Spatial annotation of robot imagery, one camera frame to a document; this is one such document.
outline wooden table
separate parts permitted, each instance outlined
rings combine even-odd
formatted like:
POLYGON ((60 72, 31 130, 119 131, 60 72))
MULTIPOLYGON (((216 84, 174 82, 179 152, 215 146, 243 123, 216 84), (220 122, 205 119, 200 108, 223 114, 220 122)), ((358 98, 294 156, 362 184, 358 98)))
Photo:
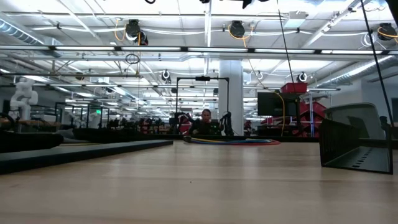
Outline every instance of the wooden table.
POLYGON ((398 221, 396 175, 321 168, 315 143, 175 142, 2 175, 0 198, 0 223, 398 221))

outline table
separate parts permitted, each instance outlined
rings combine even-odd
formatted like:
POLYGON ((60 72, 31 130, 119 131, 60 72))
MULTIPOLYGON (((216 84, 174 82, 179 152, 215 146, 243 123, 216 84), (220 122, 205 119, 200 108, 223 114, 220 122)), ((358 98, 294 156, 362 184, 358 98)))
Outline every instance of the table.
POLYGON ((321 168, 317 143, 246 147, 176 141, 2 175, 0 197, 0 223, 398 220, 396 175, 321 168))

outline ceiling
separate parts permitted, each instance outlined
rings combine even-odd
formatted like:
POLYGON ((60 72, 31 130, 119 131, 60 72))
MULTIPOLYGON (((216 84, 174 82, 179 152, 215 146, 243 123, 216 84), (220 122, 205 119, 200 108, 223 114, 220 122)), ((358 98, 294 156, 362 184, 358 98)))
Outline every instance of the ceiling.
MULTIPOLYGON (((228 27, 232 20, 242 20, 246 35, 252 34, 246 40, 247 48, 283 49, 285 44, 281 33, 278 9, 280 9, 284 20, 286 20, 289 12, 303 11, 307 13, 307 17, 300 25, 299 33, 296 33, 296 29, 284 29, 286 47, 288 49, 300 49, 309 39, 313 38, 313 33, 322 28, 327 22, 335 19, 338 12, 343 12, 352 2, 354 0, 281 0, 279 1, 279 6, 277 1, 255 2, 252 6, 242 9, 241 1, 212 0, 210 43, 206 42, 206 16, 204 13, 209 11, 209 5, 202 4, 198 0, 157 0, 155 4, 148 4, 144 0, 41 0, 40 4, 37 4, 37 1, 28 0, 3 0, 0 2, 0 9, 4 13, 4 17, 0 18, 5 18, 18 24, 21 29, 23 28, 32 35, 57 39, 63 45, 131 46, 135 43, 127 39, 123 41, 117 40, 114 31, 94 32, 94 36, 87 32, 81 23, 90 30, 113 29, 116 27, 116 19, 120 17, 122 21, 119 22, 118 27, 123 28, 128 19, 134 19, 139 16, 139 25, 141 29, 146 29, 145 33, 149 40, 149 46, 231 48, 244 47, 243 41, 232 38, 228 31, 223 31, 223 28, 228 27), (76 14, 81 21, 79 22, 71 16, 71 12, 76 14), (54 28, 57 24, 62 29, 54 28)), ((370 27, 377 28, 380 23, 390 22, 396 28, 391 12, 383 1, 371 1, 367 3, 365 9, 368 11, 367 16, 370 27)), ((363 41, 365 32, 367 32, 367 29, 363 12, 361 8, 357 8, 354 12, 343 17, 342 20, 333 24, 330 30, 319 36, 306 49, 369 50, 370 47, 364 45, 363 41)), ((123 31, 116 32, 116 35, 122 38, 123 31)), ((21 45, 25 43, 0 32, 0 44, 21 45)), ((378 42, 375 42, 375 46, 377 50, 397 50, 397 43, 394 40, 378 40, 378 42)), ((204 58, 207 55, 201 53, 142 52, 141 63, 131 66, 124 61, 128 52, 65 51, 61 52, 61 54, 60 58, 54 59, 37 51, 3 50, 0 51, 0 63, 1 60, 14 63, 16 66, 13 68, 2 67, 12 72, 20 72, 18 69, 48 72, 48 70, 52 69, 52 62, 54 61, 54 66, 58 70, 59 76, 57 79, 51 78, 52 81, 49 82, 62 81, 69 84, 93 84, 93 79, 88 76, 94 77, 96 74, 102 74, 109 75, 109 84, 114 85, 162 85, 161 76, 165 70, 168 70, 172 85, 174 85, 177 77, 194 77, 203 75, 206 72, 204 58), (28 60, 30 63, 13 57, 15 55, 20 59, 28 60), (136 71, 139 71, 141 78, 135 77, 136 71), (79 81, 73 77, 75 72, 82 72, 87 78, 79 81)), ((256 77, 252 72, 249 60, 255 72, 261 72, 259 78, 261 78, 261 82, 265 86, 281 87, 290 80, 289 63, 284 54, 238 55, 214 53, 208 55, 209 71, 206 73, 211 77, 218 75, 218 62, 221 59, 233 58, 242 60, 244 72, 250 74, 247 75, 247 77, 250 77, 248 78, 249 81, 244 83, 246 87, 261 85, 257 79, 259 76, 256 77)), ((290 59, 293 74, 305 72, 312 77, 308 79, 308 82, 313 83, 315 80, 327 80, 333 73, 356 62, 371 60, 372 56, 291 55, 290 59)), ((197 83, 191 80, 183 80, 180 84, 217 86, 218 82, 197 83)), ((113 97, 118 100, 134 96, 142 100, 163 100, 162 105, 165 108, 160 108, 159 104, 151 107, 151 102, 146 101, 146 108, 142 110, 161 110, 165 114, 173 111, 172 107, 166 107, 169 99, 165 96, 175 95, 171 93, 170 88, 124 87, 123 90, 130 94, 125 96, 117 92, 109 95, 103 88, 98 87, 96 89, 89 86, 84 88, 68 88, 64 86, 62 88, 73 92, 91 93, 97 98, 113 97)), ((213 89, 184 89, 179 91, 179 95, 213 96, 213 89)), ((256 91, 245 89, 244 96, 255 97, 256 91)), ((201 105, 192 108, 194 110, 195 108, 202 108, 203 103, 199 104, 201 105)), ((123 102, 120 102, 119 106, 122 105, 126 106, 123 102)), ((209 107, 216 109, 218 105, 217 103, 210 103, 209 107)), ((251 111, 256 108, 256 105, 245 106, 245 108, 251 111)))

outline person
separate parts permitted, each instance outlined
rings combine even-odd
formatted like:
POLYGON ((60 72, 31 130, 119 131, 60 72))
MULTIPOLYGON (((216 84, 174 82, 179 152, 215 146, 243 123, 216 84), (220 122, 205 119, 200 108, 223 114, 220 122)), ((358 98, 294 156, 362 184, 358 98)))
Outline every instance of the person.
POLYGON ((204 109, 201 112, 201 120, 194 122, 189 130, 190 134, 210 134, 211 132, 211 112, 204 109))

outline monitor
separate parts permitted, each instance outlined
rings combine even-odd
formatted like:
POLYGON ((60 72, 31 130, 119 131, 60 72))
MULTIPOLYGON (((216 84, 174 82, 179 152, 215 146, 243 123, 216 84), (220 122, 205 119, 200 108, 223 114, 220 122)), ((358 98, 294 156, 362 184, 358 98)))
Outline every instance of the monitor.
MULTIPOLYGON (((299 96, 290 93, 279 93, 279 95, 285 102, 285 116, 297 116, 299 96)), ((282 99, 276 93, 258 93, 257 113, 259 116, 283 116, 282 99)))

